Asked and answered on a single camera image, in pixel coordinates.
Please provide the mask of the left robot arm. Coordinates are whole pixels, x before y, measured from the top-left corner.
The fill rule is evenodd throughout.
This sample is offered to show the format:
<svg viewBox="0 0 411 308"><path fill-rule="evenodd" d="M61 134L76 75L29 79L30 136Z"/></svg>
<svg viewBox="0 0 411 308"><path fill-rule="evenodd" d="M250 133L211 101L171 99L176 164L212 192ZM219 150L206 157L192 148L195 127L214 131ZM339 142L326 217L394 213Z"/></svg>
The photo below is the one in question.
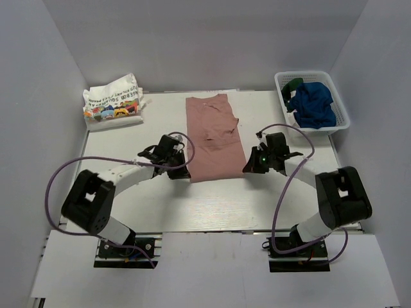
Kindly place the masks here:
<svg viewBox="0 0 411 308"><path fill-rule="evenodd" d="M163 135L157 145L137 154L132 161L94 173L81 171L63 203L63 217L86 231L87 235L111 244L122 256L132 254L136 248L136 233L111 216L114 198L127 189L164 173L169 179L190 178L187 165L193 160L184 156L183 133Z"/></svg>

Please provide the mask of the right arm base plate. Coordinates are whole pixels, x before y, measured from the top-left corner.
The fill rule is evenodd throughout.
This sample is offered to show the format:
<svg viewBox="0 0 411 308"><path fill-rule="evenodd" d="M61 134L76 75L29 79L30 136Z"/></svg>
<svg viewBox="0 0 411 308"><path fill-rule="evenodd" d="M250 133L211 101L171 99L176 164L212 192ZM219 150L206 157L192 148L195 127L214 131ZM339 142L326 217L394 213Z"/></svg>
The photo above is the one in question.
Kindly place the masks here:
<svg viewBox="0 0 411 308"><path fill-rule="evenodd" d="M324 241L298 252L279 254L272 248L271 238L261 245L268 252L271 273L313 273L329 272L328 251Z"/></svg>

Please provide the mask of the white and green t shirt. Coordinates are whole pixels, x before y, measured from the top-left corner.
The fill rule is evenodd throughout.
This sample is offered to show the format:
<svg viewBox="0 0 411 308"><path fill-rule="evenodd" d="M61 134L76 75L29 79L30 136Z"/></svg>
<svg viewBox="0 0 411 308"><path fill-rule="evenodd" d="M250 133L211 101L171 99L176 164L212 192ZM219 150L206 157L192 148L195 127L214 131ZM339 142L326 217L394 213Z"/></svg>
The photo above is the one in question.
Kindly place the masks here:
<svg viewBox="0 0 411 308"><path fill-rule="evenodd" d="M303 82L304 80L302 78L294 78L281 89L281 95L287 112L293 111L293 108L290 106L290 101L295 96L298 86Z"/></svg>

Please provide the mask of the blue t shirt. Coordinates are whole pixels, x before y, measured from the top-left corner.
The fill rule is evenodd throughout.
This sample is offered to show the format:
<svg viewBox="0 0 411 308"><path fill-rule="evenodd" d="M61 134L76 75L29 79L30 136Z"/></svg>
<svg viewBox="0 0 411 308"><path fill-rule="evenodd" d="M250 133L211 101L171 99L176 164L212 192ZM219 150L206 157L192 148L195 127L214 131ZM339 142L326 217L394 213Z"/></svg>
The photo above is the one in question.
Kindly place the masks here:
<svg viewBox="0 0 411 308"><path fill-rule="evenodd" d="M333 99L329 89L321 82L303 82L290 101L292 114L299 128L319 129L335 126L336 116L331 109Z"/></svg>

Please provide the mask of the pink printed t shirt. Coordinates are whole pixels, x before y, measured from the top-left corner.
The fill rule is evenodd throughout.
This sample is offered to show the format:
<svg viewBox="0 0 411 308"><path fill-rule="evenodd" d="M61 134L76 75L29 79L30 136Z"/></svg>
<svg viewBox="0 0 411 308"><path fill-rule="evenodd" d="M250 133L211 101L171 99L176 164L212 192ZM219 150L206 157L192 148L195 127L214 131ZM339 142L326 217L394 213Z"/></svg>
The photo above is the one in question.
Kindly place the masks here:
<svg viewBox="0 0 411 308"><path fill-rule="evenodd" d="M241 178L246 164L234 116L226 94L186 99L188 164L191 182Z"/></svg>

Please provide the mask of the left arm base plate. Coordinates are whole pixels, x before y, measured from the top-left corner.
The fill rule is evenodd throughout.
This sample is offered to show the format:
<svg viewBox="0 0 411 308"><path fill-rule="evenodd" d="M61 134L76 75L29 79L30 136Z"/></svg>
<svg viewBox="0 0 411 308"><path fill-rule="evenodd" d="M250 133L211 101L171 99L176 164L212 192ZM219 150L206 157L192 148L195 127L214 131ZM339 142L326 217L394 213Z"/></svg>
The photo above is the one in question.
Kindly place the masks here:
<svg viewBox="0 0 411 308"><path fill-rule="evenodd" d="M136 248L116 248L99 241L94 258L95 268L154 269L161 256L162 234L137 234L134 246L142 249L150 261Z"/></svg>

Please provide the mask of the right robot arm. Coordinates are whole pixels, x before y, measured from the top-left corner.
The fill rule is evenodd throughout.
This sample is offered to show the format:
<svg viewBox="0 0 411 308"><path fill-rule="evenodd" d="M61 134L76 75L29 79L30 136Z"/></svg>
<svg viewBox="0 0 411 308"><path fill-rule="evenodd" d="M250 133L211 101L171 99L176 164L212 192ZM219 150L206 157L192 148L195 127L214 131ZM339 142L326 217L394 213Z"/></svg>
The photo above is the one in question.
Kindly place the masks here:
<svg viewBox="0 0 411 308"><path fill-rule="evenodd" d="M305 156L290 151L281 132L258 132L256 136L259 144L252 147L243 172L265 174L274 170L287 178L275 207L275 218L292 180L298 179L313 187L317 194L318 211L291 228L286 248L278 248L275 235L271 235L271 247L275 253L306 255L314 244L335 230L372 216L371 203L355 167L327 169L314 161L312 154Z"/></svg>

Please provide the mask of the white plastic basket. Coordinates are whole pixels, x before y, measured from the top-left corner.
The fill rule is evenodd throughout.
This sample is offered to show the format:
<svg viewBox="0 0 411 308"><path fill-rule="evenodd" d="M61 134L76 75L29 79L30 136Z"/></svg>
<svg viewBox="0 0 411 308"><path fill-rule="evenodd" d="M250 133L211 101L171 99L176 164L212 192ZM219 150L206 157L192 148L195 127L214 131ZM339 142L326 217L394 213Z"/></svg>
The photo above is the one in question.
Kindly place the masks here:
<svg viewBox="0 0 411 308"><path fill-rule="evenodd" d="M305 134L309 135L331 135L339 130L345 130L349 128L351 124L347 111L345 109L344 103L342 102L340 95L331 79L330 75L324 71L285 71L278 72L274 76L275 85L277 88L279 101L283 111L284 119L286 124L295 127L293 120L289 113L286 111L286 106L284 105L284 99L281 94L281 89L291 80L295 78L302 78L304 82L321 82L330 91L333 102L331 104L331 109L336 116L335 126L325 126L319 129L314 128L301 128Z"/></svg>

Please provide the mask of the folded white printed t shirt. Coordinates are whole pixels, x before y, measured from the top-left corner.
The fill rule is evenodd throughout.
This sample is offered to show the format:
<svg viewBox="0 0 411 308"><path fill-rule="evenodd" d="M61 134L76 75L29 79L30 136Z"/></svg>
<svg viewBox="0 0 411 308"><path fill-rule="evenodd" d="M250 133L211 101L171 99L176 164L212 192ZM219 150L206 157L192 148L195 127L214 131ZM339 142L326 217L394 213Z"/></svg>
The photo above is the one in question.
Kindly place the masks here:
<svg viewBox="0 0 411 308"><path fill-rule="evenodd" d="M83 117L88 131L141 124L148 103L134 74L83 91Z"/></svg>

